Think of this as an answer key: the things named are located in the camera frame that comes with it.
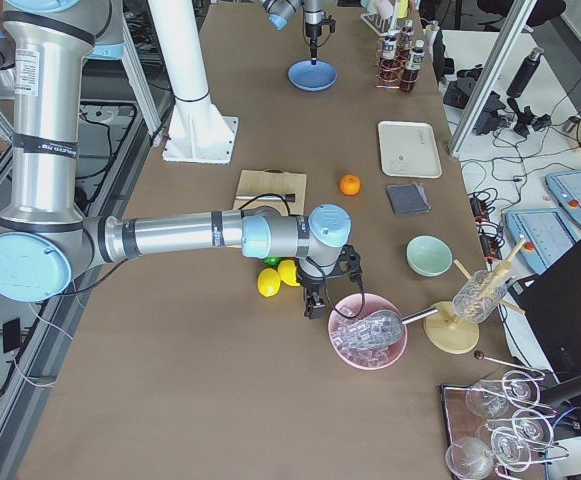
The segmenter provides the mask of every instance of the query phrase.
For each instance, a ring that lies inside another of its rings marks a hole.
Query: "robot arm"
[[[334,33],[335,20],[326,17],[322,9],[322,0],[265,0],[263,8],[268,13],[270,23],[277,30],[284,28],[290,17],[300,8],[305,9],[305,35],[310,43],[310,59],[314,65],[317,62],[318,40],[324,26]]]
[[[41,301],[104,263],[235,245],[248,257],[298,258],[309,306],[319,307],[315,291],[327,277],[360,275],[358,255],[346,245],[350,219],[334,205],[321,205],[309,217],[258,209],[152,219],[85,218],[73,199],[81,67],[97,38],[120,18],[114,9],[121,6],[116,0],[43,4],[9,0],[4,11],[4,26],[17,46],[17,80],[12,197],[0,213],[2,295]],[[107,45],[110,50],[114,42]],[[350,260],[356,266],[342,269],[340,263]],[[313,316],[315,310],[320,309],[308,308],[306,314]]]

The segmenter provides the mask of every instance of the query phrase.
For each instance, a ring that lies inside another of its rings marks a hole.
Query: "wine glass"
[[[508,401],[517,408],[539,405],[539,384],[528,373],[510,370],[501,378],[501,386]]]
[[[554,429],[549,418],[531,408],[520,408],[512,415],[512,429],[525,440],[531,450],[543,452],[554,444]]]
[[[510,406],[499,381],[480,380],[466,392],[468,410],[478,417],[499,418]]]
[[[452,473],[470,480],[483,480],[492,472],[500,477],[516,480],[500,467],[522,472],[533,463],[530,448],[510,427],[495,429],[489,444],[475,437],[460,438],[448,447],[445,459]]]

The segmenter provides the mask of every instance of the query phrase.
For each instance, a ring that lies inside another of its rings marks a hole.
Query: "orange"
[[[339,180],[339,190],[344,195],[356,195],[361,190],[361,179],[352,173],[344,175]]]

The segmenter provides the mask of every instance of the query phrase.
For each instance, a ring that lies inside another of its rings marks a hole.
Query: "brown table surface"
[[[214,103],[240,119],[232,162],[166,163],[155,149],[127,216],[230,208],[242,169],[307,173],[306,213],[345,208],[366,290],[411,313],[464,282],[456,269],[433,279],[410,270],[412,237],[438,236],[469,269],[483,267],[460,168],[445,154],[430,65],[411,94],[375,88],[377,39],[362,10],[331,13],[337,32],[320,55],[339,78],[308,93],[286,78],[308,55],[300,15],[277,32],[259,6],[212,5],[202,48]],[[411,180],[381,172],[381,120],[434,127],[443,175],[421,181],[430,213],[392,213],[385,187]],[[357,197],[338,192],[348,172],[362,178]],[[326,319],[302,317],[301,289],[257,293],[263,267],[235,249],[160,254],[98,287],[18,478],[446,478],[438,385],[470,384],[492,365],[438,350],[415,323],[396,364],[356,370],[330,346]],[[331,282],[336,299],[353,291]],[[495,319],[482,324],[479,348],[507,356]]]

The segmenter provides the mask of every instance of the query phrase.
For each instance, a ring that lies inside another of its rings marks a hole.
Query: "table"
[[[127,216],[229,208],[242,169],[304,172],[306,213],[326,202],[350,213],[368,292],[406,314],[449,299],[458,271],[419,277],[405,260],[407,242],[431,234],[468,268],[483,262],[437,84],[426,63],[410,95],[375,88],[377,39],[362,12],[329,12],[337,33],[320,55],[339,79],[315,94],[286,79],[308,53],[299,16],[276,32],[256,5],[212,5],[202,49],[213,102],[240,119],[232,162],[172,164],[153,151]],[[381,173],[382,120],[433,126],[443,175],[421,181],[430,213],[392,213],[385,187],[410,179]],[[357,197],[338,192],[348,172],[363,181]],[[396,364],[356,370],[332,350],[326,319],[302,317],[301,290],[257,293],[262,268],[233,249],[162,254],[98,287],[18,478],[446,478],[438,385],[471,384],[492,365],[441,352],[413,324]],[[354,291],[347,280],[331,289]],[[479,348],[505,358],[499,322],[481,333]]]
[[[454,58],[457,71],[473,68],[477,64],[485,63],[496,37],[497,33],[490,32],[444,31],[443,39],[447,47],[446,56]],[[516,74],[523,58],[536,46],[530,34],[519,35],[494,88],[501,95],[504,103],[506,88]],[[518,103],[521,109],[525,105],[530,105],[536,115],[551,114],[555,125],[562,123],[570,115],[577,113],[545,58],[542,59],[528,87],[518,99]],[[445,110],[450,126],[453,129],[459,121],[461,111],[448,106],[445,107]],[[496,203],[496,210],[491,215],[491,219],[494,222],[500,223],[502,211],[508,208],[516,210],[558,207],[553,195],[545,186],[545,175],[566,171],[568,168],[581,169],[581,151],[573,149],[575,143],[560,134],[559,131],[549,130],[547,132],[533,133],[528,136],[526,141],[518,145],[519,151],[523,156],[540,153],[540,156],[524,160],[525,170],[520,164],[497,161],[496,165],[494,165],[489,162],[494,157],[502,155],[514,156],[516,154],[514,149],[506,142],[515,144],[523,140],[523,138],[512,130],[502,130],[499,134],[499,140],[495,140],[493,134],[470,135],[468,140],[466,140],[459,158],[463,165],[466,190],[470,193],[475,190],[494,187],[499,191],[501,198],[516,202],[512,206],[507,201]],[[518,191],[521,183],[511,182],[510,180],[515,175],[523,178],[524,171],[530,172],[530,174],[526,177],[527,181],[522,182],[521,196],[519,196]],[[581,236],[581,230],[576,225],[574,225],[574,229]],[[506,255],[511,248],[509,235],[506,236],[506,240],[507,244],[502,249],[503,255]],[[520,256],[515,258],[513,264],[516,278],[527,277],[533,273]],[[506,323],[509,330],[506,332],[506,338],[512,354],[519,359],[527,359],[530,366],[552,369],[526,318],[513,311],[508,311],[507,315]],[[564,462],[555,462],[551,467],[550,478],[560,478],[565,475],[581,473],[581,437],[568,439],[562,444],[570,449],[571,457]]]

